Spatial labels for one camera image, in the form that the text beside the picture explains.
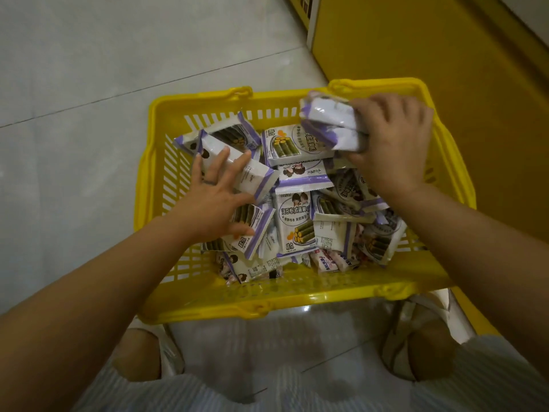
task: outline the person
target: person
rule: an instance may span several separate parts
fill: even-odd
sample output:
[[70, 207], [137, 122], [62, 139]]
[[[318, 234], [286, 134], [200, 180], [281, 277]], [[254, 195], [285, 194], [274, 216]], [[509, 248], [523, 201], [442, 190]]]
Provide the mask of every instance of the person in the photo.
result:
[[[411, 311], [402, 310], [399, 315], [408, 317], [405, 325], [411, 329], [401, 332], [401, 322], [397, 322], [391, 335], [404, 335], [400, 345], [408, 345], [408, 350], [389, 347], [382, 356], [386, 364], [408, 356], [408, 369], [403, 373], [411, 372], [422, 380], [412, 390], [412, 408], [548, 410], [549, 314], [544, 301], [549, 289], [549, 246], [423, 182], [433, 110], [415, 98], [395, 94], [355, 99], [352, 105], [369, 129], [369, 147], [366, 152], [349, 153], [347, 158], [520, 353], [498, 337], [476, 337], [462, 346], [446, 344], [437, 349], [429, 344], [433, 336], [445, 338], [447, 330], [441, 331], [441, 320], [417, 313], [422, 303], [406, 301]], [[331, 404], [308, 392], [297, 374], [287, 369], [279, 374], [277, 389], [270, 391], [271, 402], [252, 406], [230, 402], [185, 374], [154, 380], [164, 367], [159, 364], [159, 343], [150, 333], [142, 335], [147, 340], [143, 356], [153, 354], [149, 371], [130, 379], [149, 381], [129, 382], [113, 372], [115, 347], [115, 354], [124, 350], [141, 331], [126, 330], [128, 324], [133, 324], [138, 308], [183, 251], [193, 243], [222, 235], [251, 233], [248, 226], [229, 221], [236, 207], [254, 201], [251, 195], [232, 191], [250, 153], [220, 173], [227, 156], [226, 149], [204, 180], [202, 157], [196, 156], [190, 190], [168, 214], [154, 218], [2, 315], [2, 410], [384, 408], [358, 398]], [[431, 302], [432, 309], [424, 308], [423, 313], [444, 311], [440, 301]], [[414, 328], [414, 322], [421, 328]], [[131, 331], [134, 334], [127, 339]], [[453, 356], [453, 363], [429, 374], [418, 363], [421, 356], [415, 354], [414, 347], [423, 355], [434, 352], [439, 360]]]

